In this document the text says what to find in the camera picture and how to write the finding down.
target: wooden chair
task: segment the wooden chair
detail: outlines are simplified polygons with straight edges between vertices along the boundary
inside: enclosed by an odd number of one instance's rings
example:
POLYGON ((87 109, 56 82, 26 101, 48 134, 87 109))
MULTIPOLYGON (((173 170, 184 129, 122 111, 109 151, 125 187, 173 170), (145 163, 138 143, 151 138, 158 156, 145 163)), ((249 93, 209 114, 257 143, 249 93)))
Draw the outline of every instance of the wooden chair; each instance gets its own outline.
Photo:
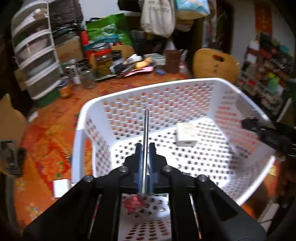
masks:
POLYGON ((200 49, 193 56, 195 78, 222 78, 235 83, 239 75, 239 62, 235 57, 213 49, 200 49))

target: metal rod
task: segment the metal rod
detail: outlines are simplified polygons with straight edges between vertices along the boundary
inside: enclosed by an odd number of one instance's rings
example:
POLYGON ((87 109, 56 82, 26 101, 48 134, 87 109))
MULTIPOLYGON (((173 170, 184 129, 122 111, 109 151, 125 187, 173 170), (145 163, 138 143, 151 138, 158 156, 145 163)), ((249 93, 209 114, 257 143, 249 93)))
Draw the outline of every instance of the metal rod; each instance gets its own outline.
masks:
POLYGON ((149 129, 149 110, 145 109, 143 156, 142 156, 142 179, 141 179, 141 184, 140 184, 141 194, 148 193, 148 177, 147 177, 147 172, 149 174, 148 161, 147 161, 147 159, 148 159, 148 129, 149 129))

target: orange tablecloth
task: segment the orange tablecloth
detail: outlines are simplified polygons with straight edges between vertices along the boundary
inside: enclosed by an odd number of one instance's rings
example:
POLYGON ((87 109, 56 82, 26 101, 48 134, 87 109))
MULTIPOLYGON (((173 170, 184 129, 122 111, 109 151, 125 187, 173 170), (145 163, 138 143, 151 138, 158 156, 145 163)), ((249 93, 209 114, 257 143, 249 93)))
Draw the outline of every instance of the orange tablecloth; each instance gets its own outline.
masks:
MULTIPOLYGON (((52 181, 71 178, 71 166, 67 157, 72 152, 77 118, 84 103, 98 96, 180 79, 188 78, 182 74, 161 76, 151 73, 107 80, 98 83, 97 87, 90 91, 76 87, 70 98, 57 99, 47 107, 39 109, 39 117, 29 124, 22 143, 27 150, 23 176, 15 181, 15 208, 20 229, 23 230, 56 201, 53 197, 52 181)), ((85 150, 85 171, 86 174, 92 173, 90 144, 86 145, 85 150)), ((272 176, 265 182, 263 188, 273 190, 272 176)), ((244 208, 249 214, 257 216, 255 208, 247 204, 244 208)))

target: white plastic basket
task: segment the white plastic basket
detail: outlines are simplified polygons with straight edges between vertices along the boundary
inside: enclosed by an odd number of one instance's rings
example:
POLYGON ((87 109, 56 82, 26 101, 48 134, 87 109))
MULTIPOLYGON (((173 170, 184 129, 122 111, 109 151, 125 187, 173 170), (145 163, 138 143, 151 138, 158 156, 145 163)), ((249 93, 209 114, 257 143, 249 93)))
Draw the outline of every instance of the white plastic basket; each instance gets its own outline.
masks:
MULTIPOLYGON (((85 138, 92 142, 93 176, 123 165, 143 143, 144 110, 149 109, 149 142, 168 165, 196 177, 207 175, 238 205, 264 180, 274 163, 274 149, 258 141, 240 121, 264 112, 226 80, 192 79, 160 83, 98 97, 81 109, 73 146, 72 183, 84 176, 85 138), (195 124, 195 147, 177 147, 177 122, 195 124)), ((167 196, 145 196, 140 215, 121 208, 118 240, 169 240, 167 196)))

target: green bag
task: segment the green bag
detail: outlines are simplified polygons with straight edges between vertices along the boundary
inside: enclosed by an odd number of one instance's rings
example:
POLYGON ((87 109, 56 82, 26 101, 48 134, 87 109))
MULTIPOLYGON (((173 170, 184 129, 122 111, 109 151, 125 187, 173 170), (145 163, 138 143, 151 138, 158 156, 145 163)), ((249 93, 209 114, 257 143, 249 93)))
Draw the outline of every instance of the green bag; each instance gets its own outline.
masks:
POLYGON ((123 13, 109 15, 95 22, 88 23, 86 26, 90 40, 96 40, 97 37, 117 35, 122 44, 132 46, 123 13))

